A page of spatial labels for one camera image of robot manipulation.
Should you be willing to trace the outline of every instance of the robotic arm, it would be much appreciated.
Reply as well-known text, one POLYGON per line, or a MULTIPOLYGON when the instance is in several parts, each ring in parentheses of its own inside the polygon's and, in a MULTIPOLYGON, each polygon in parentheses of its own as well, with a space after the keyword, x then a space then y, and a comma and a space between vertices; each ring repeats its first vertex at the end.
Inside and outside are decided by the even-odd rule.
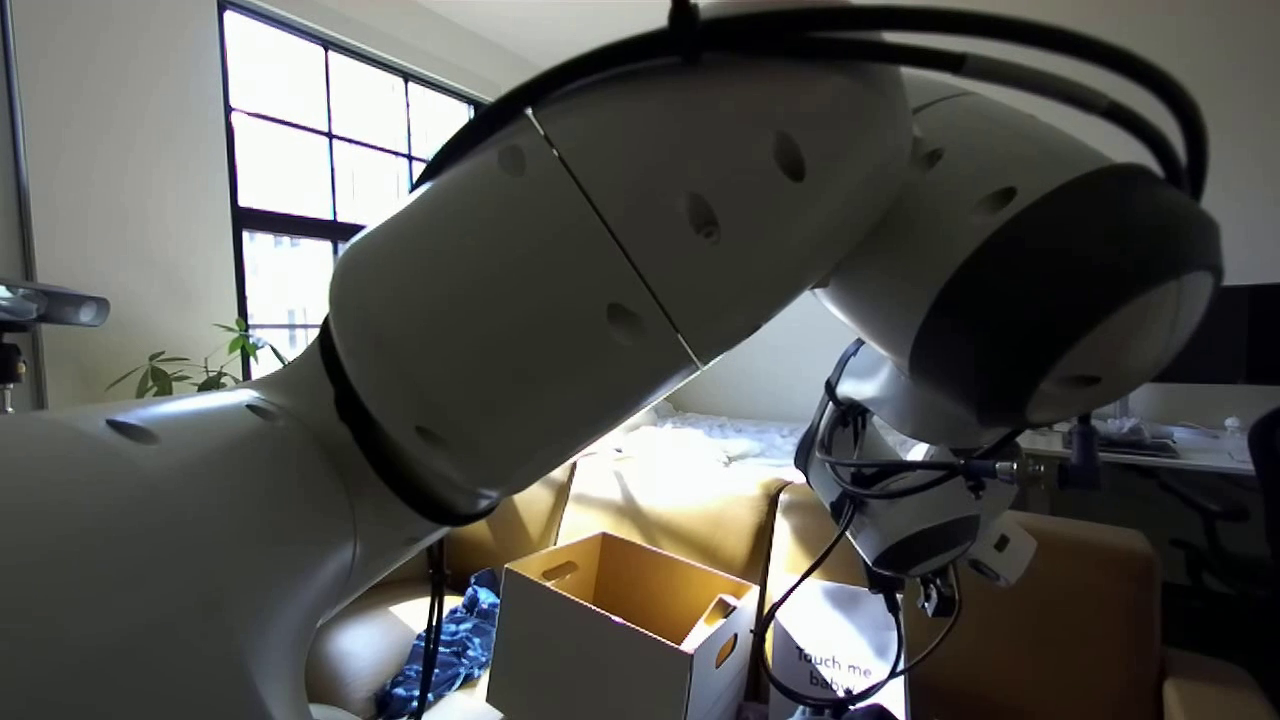
POLYGON ((1168 179, 895 67, 949 54, 869 37, 951 30, 1082 46, 964 13, 676 5, 671 30, 478 114, 345 251, 333 315, 285 372, 5 420, 0 715, 303 715, 327 614, 808 287, 887 356, 872 389, 831 376, 800 449, 811 489, 872 568, 972 552, 1012 499, 1004 441, 1156 376, 1221 250, 1201 115, 1165 72, 1099 54, 1156 72, 1186 162, 1057 87, 1130 129, 1168 179), (964 484, 924 481, 891 437, 964 484))

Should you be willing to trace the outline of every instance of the window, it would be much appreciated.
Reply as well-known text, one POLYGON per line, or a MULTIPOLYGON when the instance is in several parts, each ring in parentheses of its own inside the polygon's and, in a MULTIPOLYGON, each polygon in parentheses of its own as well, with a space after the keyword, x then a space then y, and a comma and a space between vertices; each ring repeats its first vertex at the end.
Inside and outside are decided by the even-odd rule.
POLYGON ((392 214, 477 99, 253 9, 223 9, 240 313, 294 356, 339 250, 392 214))

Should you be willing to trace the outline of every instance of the window pane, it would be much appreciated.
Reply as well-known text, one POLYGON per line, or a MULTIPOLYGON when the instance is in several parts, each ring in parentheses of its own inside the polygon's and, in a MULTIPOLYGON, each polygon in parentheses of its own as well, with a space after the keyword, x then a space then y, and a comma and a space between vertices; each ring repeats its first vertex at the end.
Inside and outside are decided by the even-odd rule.
MULTIPOLYGON (((294 330, 246 330, 254 340, 273 343, 285 362, 294 362, 316 338, 318 324, 294 324, 294 330)), ((246 376, 267 376, 280 368, 274 351, 258 351, 246 364, 246 376)))
POLYGON ((333 221, 327 144, 253 115, 230 115, 240 205, 333 221))
POLYGON ((245 231, 246 324, 318 324, 327 315, 333 246, 245 231))
POLYGON ((333 134, 408 153, 403 79, 327 54, 333 134))
POLYGON ((410 107, 410 155, 437 155, 453 134, 461 134, 477 114, 470 104, 408 85, 410 107))
POLYGON ((322 129, 322 50, 229 13, 230 107, 322 129))
POLYGON ((384 221, 408 195, 408 162, 366 153, 356 144, 333 144, 336 162, 336 216, 349 225, 384 221))

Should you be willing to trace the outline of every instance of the cord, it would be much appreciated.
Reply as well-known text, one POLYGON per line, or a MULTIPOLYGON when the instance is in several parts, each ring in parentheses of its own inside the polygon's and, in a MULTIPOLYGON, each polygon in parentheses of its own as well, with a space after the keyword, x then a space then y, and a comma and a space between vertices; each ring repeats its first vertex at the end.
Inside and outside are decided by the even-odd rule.
POLYGON ((847 368, 863 349, 869 349, 869 340, 857 338, 857 340, 836 356, 831 376, 822 379, 828 403, 844 403, 844 400, 836 395, 840 376, 844 376, 844 368, 847 368))
POLYGON ((949 635, 957 634, 957 626, 961 626, 961 616, 964 616, 961 574, 951 568, 949 575, 951 575, 951 588, 957 588, 957 614, 949 616, 949 630, 940 630, 940 634, 930 635, 930 644, 901 668, 901 677, 912 677, 915 668, 924 668, 924 664, 949 644, 949 635))
POLYGON ((431 679, 437 679, 437 661, 445 639, 445 545, 427 547, 427 584, 431 584, 431 606, 424 626, 424 668, 416 679, 416 715, 431 710, 431 679))
MULTIPOLYGON (((1203 178, 1208 178, 1208 129, 1201 115, 1201 104, 1186 98, 1186 87, 1181 87, 1165 67, 1147 63, 1144 55, 1093 42, 1082 34, 1068 34, 1068 30, 1051 30, 1051 24, 1031 24, 1031 22, 1012 22, 1012 17, 987 17, 987 13, 949 13, 949 9, 872 9, 872 5, 857 5, 857 9, 789 9, 789 13, 752 13, 752 17, 716 17, 716 22, 701 22, 701 50, 736 50, 736 54, 752 54, 752 46, 776 46, 776 42, 811 42, 811 37, 828 37, 828 34, 926 34, 926 37, 975 37, 975 42, 1004 42, 1004 46, 1019 46, 1019 50, 1037 50, 1037 54, 1057 54, 1057 55, 1073 55, 1081 63, 1094 63, 1107 67, 1130 85, 1140 85, 1144 93, 1150 93, 1168 115, 1181 123, 1183 138, 1183 169, 1168 171, 1176 164, 1168 164, 1168 142, 1159 134, 1159 142, 1150 144, 1156 129, 1147 119, 1137 119, 1137 114, 1129 114, 1114 99, 1103 99, 1099 93, 1081 93, 1081 85, 1068 79, 1051 79, 1049 72, 1012 72, 1016 63, 961 63, 966 77, 975 79, 1001 79, 1073 107, 1082 107, 1093 115, 1114 119, 1118 129, 1137 134, 1147 153, 1159 162, 1159 169, 1168 171, 1171 183, 1181 183, 1190 199, 1203 195, 1203 178)), ((909 46, 881 46, 869 55, 887 61, 884 54, 903 54, 901 63, 912 67, 909 61, 935 61, 935 63, 951 63, 949 55, 935 55, 926 50, 909 50, 909 46)), ((658 34, 642 34, 594 54, 584 54, 521 87, 510 87, 509 98, 498 98, 494 104, 478 107, 470 115, 470 123, 462 123, 424 169, 424 179, 437 179, 438 171, 446 171, 457 162, 462 162, 470 148, 478 148, 489 138, 494 138, 498 129, 509 129, 514 115, 522 115, 532 104, 621 72, 621 67, 636 67, 636 63, 654 63, 654 61, 671 61, 671 55, 687 55, 687 34, 676 30, 676 9, 671 9, 671 24, 658 34)))
POLYGON ((701 9, 693 0, 671 0, 669 9, 669 34, 685 46, 685 63, 697 63, 704 54, 701 42, 701 9))
POLYGON ((887 465, 859 465, 859 462, 840 465, 840 462, 828 462, 828 470, 831 470, 831 475, 840 475, 847 484, 847 491, 857 499, 903 499, 903 495, 930 491, 930 489, 940 489, 940 484, 949 484, 957 475, 966 475, 975 462, 995 462, 1025 427, 1028 425, 1016 425, 1016 427, 1001 432, 972 462, 918 462, 918 465, 912 465, 912 462, 887 462, 887 465), (877 491, 877 484, 884 484, 891 475, 903 475, 903 471, 940 471, 940 475, 918 481, 912 489, 881 489, 877 491))
POLYGON ((887 616, 891 616, 891 630, 895 630, 891 664, 887 664, 887 671, 884 671, 877 686, 869 686, 869 689, 859 689, 859 694, 808 695, 808 694, 785 686, 785 679, 772 671, 762 644, 767 644, 767 630, 776 626, 776 614, 808 584, 811 574, 820 574, 820 568, 828 565, 828 558, 836 552, 836 545, 840 545, 844 531, 852 529, 852 517, 857 517, 857 514, 847 514, 847 517, 840 519, 840 529, 836 529, 836 538, 828 541, 828 547, 790 581, 790 588, 789 588, 789 593, 761 616, 761 626, 755 626, 755 664, 762 668, 762 679, 767 679, 776 694, 785 694, 790 706, 804 706, 804 710, 811 710, 811 713, 831 713, 831 715, 840 715, 840 713, 872 700, 884 686, 895 679, 901 661, 903 661, 903 626, 901 626, 895 593, 881 593, 881 595, 884 595, 884 609, 887 609, 887 616))
POLYGON ((1150 119, 1144 119, 1137 107, 1129 107, 1086 85, 1075 85, 1075 79, 1063 79, 1063 77, 1051 77, 1051 72, 1038 72, 1028 63, 1006 63, 1006 61, 975 55, 975 54, 918 50, 918 46, 877 46, 877 42, 852 42, 852 37, 808 37, 808 42, 767 46, 767 50, 752 50, 752 54, 804 55, 804 61, 909 63, 909 67, 924 67, 924 72, 1016 87, 1028 98, 1051 98, 1082 115, 1099 115, 1099 119, 1125 129, 1130 142, 1140 142, 1150 153, 1150 162, 1159 164, 1168 183, 1186 187, 1183 162, 1176 155, 1171 142, 1150 119))

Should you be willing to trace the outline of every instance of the white wall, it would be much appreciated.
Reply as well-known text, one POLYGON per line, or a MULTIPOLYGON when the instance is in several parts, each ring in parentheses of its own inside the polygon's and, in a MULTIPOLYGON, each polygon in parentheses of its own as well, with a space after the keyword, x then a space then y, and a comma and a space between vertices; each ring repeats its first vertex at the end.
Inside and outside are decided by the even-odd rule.
POLYGON ((11 119, 6 119, 6 63, 0 55, 0 278, 21 280, 25 278, 25 251, 21 251, 21 195, 14 195, 14 144, 11 144, 11 119))
POLYGON ((204 356, 236 315, 213 0, 6 0, 36 280, 104 294, 47 330, 47 403, 96 403, 147 349, 204 356))
MULTIPOLYGON (((1068 30, 1082 30, 1129 46, 1168 72, 1176 72, 1203 104, 1211 134, 1211 183, 1208 210, 1223 228, 1228 283, 1280 280, 1280 30, 1277 0, 951 0, 957 9, 992 9, 1037 17, 1068 30)), ((1103 79, 1099 87, 1137 99, 1125 85, 1103 79)), ((1118 134, 1086 123, 1049 104, 1025 104, 1042 114, 1051 123, 1107 148, 1137 155, 1118 134)), ((817 403, 820 376, 840 351, 836 321, 811 303, 767 324, 755 340, 716 364, 704 379, 687 386, 676 403, 697 412, 727 416, 778 416, 800 420, 817 403)), ((1144 389, 1137 407, 1156 420, 1221 416, 1228 407, 1267 403, 1264 389, 1144 389)))

